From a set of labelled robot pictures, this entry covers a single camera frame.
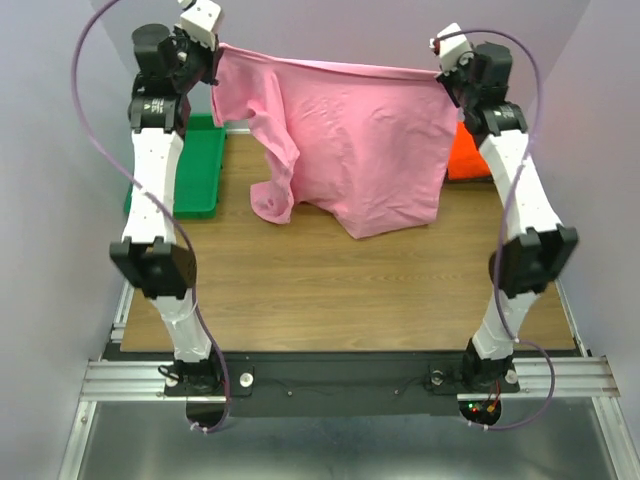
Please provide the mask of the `pink t shirt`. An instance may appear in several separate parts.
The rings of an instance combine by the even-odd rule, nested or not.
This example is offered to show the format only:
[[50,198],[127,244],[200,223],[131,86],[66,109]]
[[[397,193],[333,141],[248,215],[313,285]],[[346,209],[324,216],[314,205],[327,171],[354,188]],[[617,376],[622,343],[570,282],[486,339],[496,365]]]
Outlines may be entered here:
[[217,124],[246,122],[267,181],[254,213],[286,224],[300,203],[353,238],[435,221],[458,113],[434,72],[278,58],[223,46],[212,91]]

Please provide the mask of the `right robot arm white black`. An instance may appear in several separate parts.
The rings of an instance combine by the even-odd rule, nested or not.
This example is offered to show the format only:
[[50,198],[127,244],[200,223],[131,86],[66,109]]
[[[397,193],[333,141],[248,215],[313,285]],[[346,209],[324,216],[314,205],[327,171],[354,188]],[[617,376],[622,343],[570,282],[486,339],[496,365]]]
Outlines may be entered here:
[[531,155],[532,136],[521,108],[508,101],[510,50],[465,36],[435,38],[437,80],[464,115],[464,125],[489,167],[503,205],[499,241],[489,260],[493,286],[479,329],[460,366],[464,386],[482,390],[510,376],[521,326],[578,244],[551,206]]

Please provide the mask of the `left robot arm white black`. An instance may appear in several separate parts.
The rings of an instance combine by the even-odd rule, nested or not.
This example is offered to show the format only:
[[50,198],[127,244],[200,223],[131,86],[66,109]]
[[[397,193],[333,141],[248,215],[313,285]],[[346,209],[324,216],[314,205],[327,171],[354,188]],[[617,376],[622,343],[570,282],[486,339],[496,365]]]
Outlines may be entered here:
[[168,396],[210,396],[224,385],[220,361],[194,298],[197,262],[176,239],[178,163],[191,114],[190,90],[213,79],[213,58],[179,27],[147,24],[132,34],[139,72],[128,107],[134,180],[128,219],[112,262],[164,322],[174,360],[159,369]]

